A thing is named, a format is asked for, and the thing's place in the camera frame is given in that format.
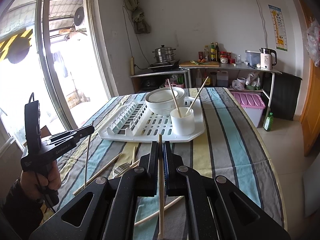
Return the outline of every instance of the wall poster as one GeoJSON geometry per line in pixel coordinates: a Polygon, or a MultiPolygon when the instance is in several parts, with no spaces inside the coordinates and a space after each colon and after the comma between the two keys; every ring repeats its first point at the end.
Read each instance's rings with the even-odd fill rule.
{"type": "Polygon", "coordinates": [[[284,51],[288,51],[287,47],[287,35],[285,33],[284,21],[281,9],[272,5],[269,5],[271,18],[273,22],[273,28],[275,30],[276,48],[284,51]]]}

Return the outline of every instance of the hanging cloth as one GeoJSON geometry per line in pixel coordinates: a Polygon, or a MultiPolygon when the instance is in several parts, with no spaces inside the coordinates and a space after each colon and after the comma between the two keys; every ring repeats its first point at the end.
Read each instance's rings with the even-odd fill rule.
{"type": "Polygon", "coordinates": [[[124,0],[124,6],[132,12],[135,33],[150,33],[150,26],[144,19],[144,12],[139,7],[138,0],[124,0]]]}

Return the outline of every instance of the fork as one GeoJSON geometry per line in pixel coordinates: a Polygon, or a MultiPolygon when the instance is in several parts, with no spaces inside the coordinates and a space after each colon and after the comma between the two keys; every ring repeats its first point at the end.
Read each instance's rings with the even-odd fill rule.
{"type": "Polygon", "coordinates": [[[122,171],[124,171],[126,168],[128,168],[131,164],[130,163],[123,163],[121,165],[119,165],[118,167],[116,167],[113,170],[113,179],[115,178],[115,176],[117,176],[118,174],[120,174],[122,171]]]}

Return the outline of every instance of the cutting board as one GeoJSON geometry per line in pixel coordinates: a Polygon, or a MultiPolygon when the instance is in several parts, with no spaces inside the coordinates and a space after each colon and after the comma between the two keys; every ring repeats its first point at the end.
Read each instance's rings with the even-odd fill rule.
{"type": "Polygon", "coordinates": [[[199,65],[196,65],[194,63],[191,63],[190,61],[185,61],[185,62],[182,62],[181,64],[179,64],[179,67],[219,67],[219,62],[217,61],[210,61],[209,64],[199,64],[199,65]]]}

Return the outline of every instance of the pink lid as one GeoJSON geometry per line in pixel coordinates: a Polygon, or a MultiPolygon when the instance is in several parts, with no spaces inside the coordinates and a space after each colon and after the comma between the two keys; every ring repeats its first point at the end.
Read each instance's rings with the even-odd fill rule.
{"type": "Polygon", "coordinates": [[[259,95],[242,92],[231,92],[231,94],[233,94],[242,107],[256,109],[264,109],[266,107],[259,95]]]}

